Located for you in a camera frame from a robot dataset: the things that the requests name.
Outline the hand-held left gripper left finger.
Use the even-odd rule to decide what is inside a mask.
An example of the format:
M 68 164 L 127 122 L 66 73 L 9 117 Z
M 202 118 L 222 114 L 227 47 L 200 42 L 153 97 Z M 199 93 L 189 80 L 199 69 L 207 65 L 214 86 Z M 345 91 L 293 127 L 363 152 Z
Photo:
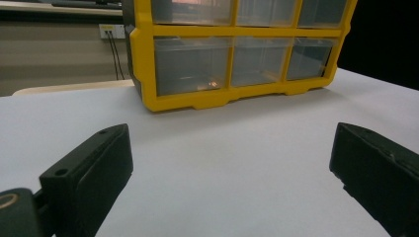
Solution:
M 132 171 L 123 123 L 98 131 L 42 173 L 56 237 L 95 237 Z

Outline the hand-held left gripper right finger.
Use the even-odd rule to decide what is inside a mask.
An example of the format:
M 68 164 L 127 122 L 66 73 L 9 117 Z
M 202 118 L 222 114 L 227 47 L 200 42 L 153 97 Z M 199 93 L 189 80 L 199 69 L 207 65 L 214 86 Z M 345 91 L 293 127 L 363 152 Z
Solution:
M 391 237 L 419 237 L 419 154 L 340 122 L 329 170 Z

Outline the yellow black drawer organizer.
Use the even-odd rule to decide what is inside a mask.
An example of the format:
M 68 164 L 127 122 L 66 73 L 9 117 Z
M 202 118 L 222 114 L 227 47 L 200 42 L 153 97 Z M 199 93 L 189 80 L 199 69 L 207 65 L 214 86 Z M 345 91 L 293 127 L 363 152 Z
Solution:
M 298 17 L 292 19 L 289 27 L 238 27 L 235 23 L 227 26 L 170 25 L 153 21 L 152 0 L 123 0 L 123 17 L 126 28 L 128 68 L 143 104 L 153 112 L 183 108 L 206 109 L 223 106 L 229 102 L 262 95 L 296 95 L 311 89 L 329 85 L 337 70 L 337 61 L 345 37 L 351 29 L 351 19 L 358 0 L 347 0 L 342 20 L 336 27 L 300 27 Z M 325 65 L 320 74 L 307 78 L 294 78 L 304 70 L 294 54 L 294 47 L 286 51 L 284 71 L 276 82 L 239 86 L 231 84 L 234 48 L 227 56 L 224 86 L 221 89 L 192 93 L 158 96 L 155 75 L 154 40 L 157 38 L 284 38 L 303 40 L 323 40 L 332 43 L 325 53 Z

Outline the clear plastic drawer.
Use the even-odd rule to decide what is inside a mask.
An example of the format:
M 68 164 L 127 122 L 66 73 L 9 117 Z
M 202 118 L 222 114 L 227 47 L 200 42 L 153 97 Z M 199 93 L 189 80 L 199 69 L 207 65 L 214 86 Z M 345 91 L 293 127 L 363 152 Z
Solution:
M 155 39 L 157 95 L 221 89 L 230 46 L 230 38 Z

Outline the light wooden table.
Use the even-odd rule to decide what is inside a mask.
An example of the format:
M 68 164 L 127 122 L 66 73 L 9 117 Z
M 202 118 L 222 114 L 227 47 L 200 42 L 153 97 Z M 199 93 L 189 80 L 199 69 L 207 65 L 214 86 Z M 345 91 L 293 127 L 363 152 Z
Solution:
M 44 86 L 44 87 L 22 89 L 22 90 L 16 91 L 12 96 L 54 93 L 54 92 L 63 92 L 63 91 L 130 87 L 130 86 L 134 86 L 132 80 L 117 80 L 117 81 L 104 81 L 104 82 L 80 83 L 80 84 L 69 84 L 69 85 L 55 85 L 55 86 Z

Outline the grid of clear drawers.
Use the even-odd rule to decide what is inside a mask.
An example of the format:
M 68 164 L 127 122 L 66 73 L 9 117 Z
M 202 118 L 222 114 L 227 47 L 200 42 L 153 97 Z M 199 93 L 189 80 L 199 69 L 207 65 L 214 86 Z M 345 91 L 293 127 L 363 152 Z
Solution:
M 336 27 L 342 20 L 347 0 L 238 0 L 238 11 L 233 11 L 233 0 L 152 0 L 153 21 L 170 25 L 238 27 L 289 27 L 298 17 L 300 27 Z M 231 84 L 235 87 L 266 84 L 279 80 L 284 71 L 286 51 L 294 47 L 294 54 L 305 68 L 294 78 L 320 74 L 325 65 L 325 53 L 330 41 L 317 39 L 284 39 L 237 37 L 231 39 L 234 48 Z

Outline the white wall outlet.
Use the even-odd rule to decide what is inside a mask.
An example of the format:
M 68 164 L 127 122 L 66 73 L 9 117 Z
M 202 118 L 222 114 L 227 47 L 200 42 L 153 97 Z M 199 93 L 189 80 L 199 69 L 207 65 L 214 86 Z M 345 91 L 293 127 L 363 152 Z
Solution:
M 100 24 L 99 31 L 101 39 L 111 38 L 124 40 L 126 38 L 125 28 L 123 25 Z

